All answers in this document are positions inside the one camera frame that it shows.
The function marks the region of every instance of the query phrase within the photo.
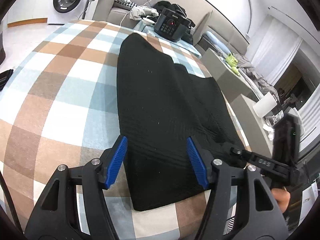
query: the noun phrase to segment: white cabinet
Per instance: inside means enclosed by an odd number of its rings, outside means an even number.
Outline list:
[[[16,0],[8,11],[8,23],[47,18],[52,0]]]

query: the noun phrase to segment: person's finger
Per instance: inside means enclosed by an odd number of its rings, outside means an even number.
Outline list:
[[[286,211],[291,197],[290,193],[281,188],[273,188],[271,190],[271,193],[273,194],[275,200],[278,202],[281,212],[283,213],[284,211]]]

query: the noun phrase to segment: tiled floor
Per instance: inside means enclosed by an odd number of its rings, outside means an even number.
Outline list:
[[[59,25],[40,23],[5,29],[3,46],[6,58],[0,65],[0,73],[8,69],[16,69],[36,46],[59,27]]]

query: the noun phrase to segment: white paper roll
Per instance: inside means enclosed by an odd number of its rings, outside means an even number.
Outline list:
[[[253,106],[253,110],[259,118],[264,117],[269,113],[275,106],[277,101],[273,98],[270,92],[268,92],[258,103]]]

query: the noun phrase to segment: metal screw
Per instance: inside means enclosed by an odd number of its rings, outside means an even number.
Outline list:
[[[220,160],[220,159],[214,159],[213,160],[213,163],[215,164],[215,165],[221,165],[222,164],[222,160]]]
[[[249,171],[256,171],[256,169],[257,169],[257,168],[256,168],[256,166],[254,166],[254,165],[249,165],[249,166],[248,166],[248,170],[249,170]]]
[[[58,171],[64,171],[66,169],[66,166],[64,164],[61,164],[58,166]]]
[[[100,164],[100,159],[93,159],[93,160],[91,161],[91,164],[92,164],[92,165],[98,165],[98,164]]]

